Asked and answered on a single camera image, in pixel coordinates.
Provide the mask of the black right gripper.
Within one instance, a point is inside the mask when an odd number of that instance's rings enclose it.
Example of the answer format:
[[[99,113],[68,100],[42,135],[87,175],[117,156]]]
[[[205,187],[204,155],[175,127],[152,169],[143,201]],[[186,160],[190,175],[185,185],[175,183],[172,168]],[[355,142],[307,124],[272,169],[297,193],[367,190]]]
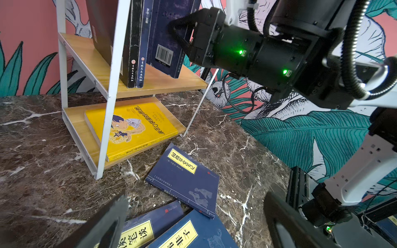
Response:
[[[225,69],[258,84],[270,81],[265,62],[269,35],[223,23],[218,8],[201,9],[168,24],[168,31],[189,60],[207,68]]]

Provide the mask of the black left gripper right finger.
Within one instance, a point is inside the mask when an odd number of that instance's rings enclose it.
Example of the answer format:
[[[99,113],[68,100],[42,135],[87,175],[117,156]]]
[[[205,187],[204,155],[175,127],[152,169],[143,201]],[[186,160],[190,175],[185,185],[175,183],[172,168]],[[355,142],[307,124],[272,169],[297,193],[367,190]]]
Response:
[[[275,248],[338,247],[273,192],[265,195],[264,214]]]

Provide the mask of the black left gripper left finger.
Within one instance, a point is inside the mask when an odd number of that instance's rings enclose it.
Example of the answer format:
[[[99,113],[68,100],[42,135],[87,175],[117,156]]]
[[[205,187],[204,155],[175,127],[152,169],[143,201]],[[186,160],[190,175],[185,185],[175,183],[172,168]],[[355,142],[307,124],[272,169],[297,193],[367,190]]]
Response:
[[[128,210],[125,192],[120,192],[58,248],[116,248],[118,246]]]

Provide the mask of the purple book with old man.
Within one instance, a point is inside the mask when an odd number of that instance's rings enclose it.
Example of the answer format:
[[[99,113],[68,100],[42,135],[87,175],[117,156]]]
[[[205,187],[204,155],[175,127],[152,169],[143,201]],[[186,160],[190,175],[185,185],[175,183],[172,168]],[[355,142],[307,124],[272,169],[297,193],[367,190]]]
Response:
[[[148,43],[152,20],[153,1],[144,0],[142,2],[142,18],[140,26],[140,46],[137,58],[136,88],[142,88],[145,78],[145,67],[147,60]]]

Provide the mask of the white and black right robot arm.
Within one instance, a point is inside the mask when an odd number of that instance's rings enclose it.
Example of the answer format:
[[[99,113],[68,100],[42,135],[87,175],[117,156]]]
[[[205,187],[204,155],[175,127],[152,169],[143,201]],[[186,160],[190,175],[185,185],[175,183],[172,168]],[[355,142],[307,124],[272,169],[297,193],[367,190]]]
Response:
[[[363,80],[355,61],[369,1],[276,1],[262,31],[256,1],[228,1],[227,10],[203,8],[172,20],[167,29],[189,60],[247,77],[271,101],[298,92],[319,107],[347,109],[374,102],[363,143],[342,168],[302,205],[314,226],[346,222],[364,194],[397,167],[397,106],[387,104],[397,86],[397,59],[371,66]]]

